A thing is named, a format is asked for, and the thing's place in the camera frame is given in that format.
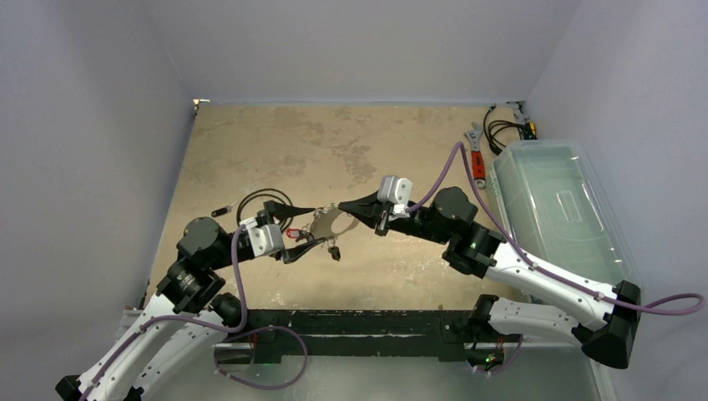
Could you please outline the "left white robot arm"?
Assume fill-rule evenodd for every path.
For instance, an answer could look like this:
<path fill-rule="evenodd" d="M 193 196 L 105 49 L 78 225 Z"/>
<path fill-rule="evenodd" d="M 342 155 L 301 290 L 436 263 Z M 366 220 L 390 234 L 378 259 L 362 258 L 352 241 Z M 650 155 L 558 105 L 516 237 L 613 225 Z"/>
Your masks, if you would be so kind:
<path fill-rule="evenodd" d="M 187 224 L 176 261 L 141 314 L 95 365 L 59 380 L 62 400 L 146 400 L 197 353 L 224 340 L 255 345 L 263 332 L 278 330 L 249 311 L 239 266 L 262 256 L 292 263 L 319 245 L 286 248 L 283 241 L 281 223 L 312 210 L 269 200 L 228 232 L 216 217 L 229 210 Z"/>

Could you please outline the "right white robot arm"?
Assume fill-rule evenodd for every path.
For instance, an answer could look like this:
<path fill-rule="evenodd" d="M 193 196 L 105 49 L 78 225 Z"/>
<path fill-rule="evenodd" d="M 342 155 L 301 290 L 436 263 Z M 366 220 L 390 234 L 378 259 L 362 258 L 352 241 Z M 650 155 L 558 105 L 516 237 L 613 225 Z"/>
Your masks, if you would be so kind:
<path fill-rule="evenodd" d="M 541 300 L 527 306 L 502 298 L 478 300 L 482 309 L 468 319 L 474 337 L 553 338 L 610 368 L 629 366 L 640 322 L 640 288 L 633 282 L 597 282 L 515 249 L 501 233 L 475 221 L 478 208 L 456 186 L 440 190 L 430 206 L 402 216 L 376 193 L 338 207 L 379 236 L 395 231 L 444 245 L 442 258 L 457 272 L 505 283 Z"/>

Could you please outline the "key with black tag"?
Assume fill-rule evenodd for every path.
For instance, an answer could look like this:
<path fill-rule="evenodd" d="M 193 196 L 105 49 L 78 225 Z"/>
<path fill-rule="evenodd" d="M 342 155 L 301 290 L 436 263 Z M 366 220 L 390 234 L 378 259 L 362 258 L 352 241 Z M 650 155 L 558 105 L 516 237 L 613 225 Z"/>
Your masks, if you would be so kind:
<path fill-rule="evenodd" d="M 341 251 L 338 246 L 330 246 L 328 249 L 328 252 L 331 255 L 331 258 L 334 261 L 340 261 L 341 260 Z"/>

